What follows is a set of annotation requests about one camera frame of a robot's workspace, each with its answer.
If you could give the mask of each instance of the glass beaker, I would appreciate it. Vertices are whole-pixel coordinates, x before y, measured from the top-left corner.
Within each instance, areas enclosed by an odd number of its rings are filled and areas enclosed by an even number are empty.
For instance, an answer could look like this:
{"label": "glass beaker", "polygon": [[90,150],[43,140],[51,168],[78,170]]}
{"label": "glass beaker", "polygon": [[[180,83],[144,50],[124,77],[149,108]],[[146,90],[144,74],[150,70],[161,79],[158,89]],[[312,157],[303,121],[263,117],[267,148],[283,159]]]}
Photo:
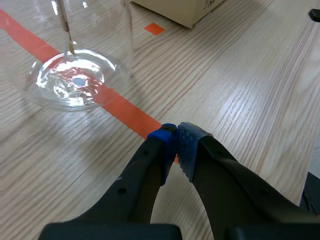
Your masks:
{"label": "glass beaker", "polygon": [[[25,41],[32,41],[32,37],[21,36],[21,46],[14,37],[6,38],[7,77],[27,98],[46,108],[75,112],[99,107],[122,93],[130,78],[133,40],[129,2],[63,0],[73,51],[69,34],[62,28],[60,1],[33,0],[23,11],[14,7],[19,1],[4,3],[7,14],[43,40],[39,49],[30,50],[32,42]],[[6,23],[6,29],[14,31],[13,22]]]}

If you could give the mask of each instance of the blue gripper pad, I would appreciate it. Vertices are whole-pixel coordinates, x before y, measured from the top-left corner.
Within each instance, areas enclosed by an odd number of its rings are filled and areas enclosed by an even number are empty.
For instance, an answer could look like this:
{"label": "blue gripper pad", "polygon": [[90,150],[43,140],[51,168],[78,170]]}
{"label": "blue gripper pad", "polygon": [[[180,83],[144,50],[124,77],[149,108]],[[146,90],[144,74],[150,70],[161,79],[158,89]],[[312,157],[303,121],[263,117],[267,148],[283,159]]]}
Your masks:
{"label": "blue gripper pad", "polygon": [[177,156],[180,167],[190,182],[194,178],[198,141],[204,136],[212,134],[190,122],[182,122],[178,126]]}

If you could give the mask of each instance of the orange tape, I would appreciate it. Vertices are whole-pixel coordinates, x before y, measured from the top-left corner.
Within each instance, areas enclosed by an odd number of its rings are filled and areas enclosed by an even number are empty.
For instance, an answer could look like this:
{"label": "orange tape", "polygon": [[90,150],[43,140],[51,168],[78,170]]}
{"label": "orange tape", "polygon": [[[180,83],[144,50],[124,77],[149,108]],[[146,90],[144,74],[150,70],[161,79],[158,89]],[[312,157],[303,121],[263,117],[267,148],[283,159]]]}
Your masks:
{"label": "orange tape", "polygon": [[[43,63],[60,54],[60,52],[37,35],[25,29],[4,10],[0,10],[0,27],[4,29],[15,42]],[[103,105],[102,108],[144,139],[147,138],[149,133],[161,127],[158,121],[115,92],[114,89],[107,88],[102,84],[98,85],[97,91],[98,95],[95,97],[95,101],[102,103],[106,102],[106,98],[112,98],[112,100]]]}
{"label": "orange tape", "polygon": [[158,24],[155,24],[155,23],[151,23],[150,25],[146,26],[144,29],[156,36],[159,34],[162,34],[165,31],[164,28],[160,27]]}
{"label": "orange tape", "polygon": [[21,47],[43,63],[60,54],[60,52],[55,50],[37,35],[25,29],[2,9],[0,10],[0,27]]}

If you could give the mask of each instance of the orange tape strip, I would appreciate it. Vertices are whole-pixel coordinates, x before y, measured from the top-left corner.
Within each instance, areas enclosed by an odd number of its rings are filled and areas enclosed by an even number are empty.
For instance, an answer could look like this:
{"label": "orange tape strip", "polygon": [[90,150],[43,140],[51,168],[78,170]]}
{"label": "orange tape strip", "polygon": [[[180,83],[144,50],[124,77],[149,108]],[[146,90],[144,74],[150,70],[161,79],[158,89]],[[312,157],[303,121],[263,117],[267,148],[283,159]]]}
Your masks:
{"label": "orange tape strip", "polygon": [[[0,27],[1,29],[4,29],[21,47],[43,63],[60,54],[60,52],[43,41],[37,35],[25,29],[4,10],[0,10]],[[161,124],[158,121],[153,119],[137,106],[133,105],[123,96],[114,92],[111,88],[105,87],[101,89],[100,94],[98,94],[96,99],[97,102],[100,102],[102,94],[106,95],[107,92],[112,95],[116,94],[117,96],[107,104],[103,105],[102,108],[107,110],[110,114],[115,116],[119,121],[124,123],[144,139],[147,138],[149,133],[161,127]]]}
{"label": "orange tape strip", "polygon": [[43,63],[60,54],[60,52],[55,50],[41,38],[25,29],[2,9],[0,10],[0,27],[21,47]]}

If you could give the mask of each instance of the black object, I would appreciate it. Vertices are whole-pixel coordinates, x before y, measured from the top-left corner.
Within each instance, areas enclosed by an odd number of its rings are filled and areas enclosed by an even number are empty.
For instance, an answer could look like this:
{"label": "black object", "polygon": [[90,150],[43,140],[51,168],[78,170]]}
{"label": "black object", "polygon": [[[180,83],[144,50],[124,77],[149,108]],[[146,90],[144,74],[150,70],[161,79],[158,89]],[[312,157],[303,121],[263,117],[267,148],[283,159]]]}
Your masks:
{"label": "black object", "polygon": [[320,23],[320,9],[311,9],[309,16],[313,21]]}
{"label": "black object", "polygon": [[189,179],[204,204],[215,240],[291,240],[291,230],[295,239],[316,237],[320,218],[288,201],[202,129],[188,125],[188,132],[177,139],[184,126],[163,125],[150,134],[92,208],[71,221],[48,224],[39,240],[182,239],[175,225],[150,224],[158,190],[175,157],[171,153],[177,144],[168,149],[174,141],[182,146],[196,143],[188,153],[195,162],[188,166],[184,156],[184,165],[188,172],[193,170]]}
{"label": "black object", "polygon": [[320,214],[320,179],[310,172],[306,177],[300,208],[316,215]]}

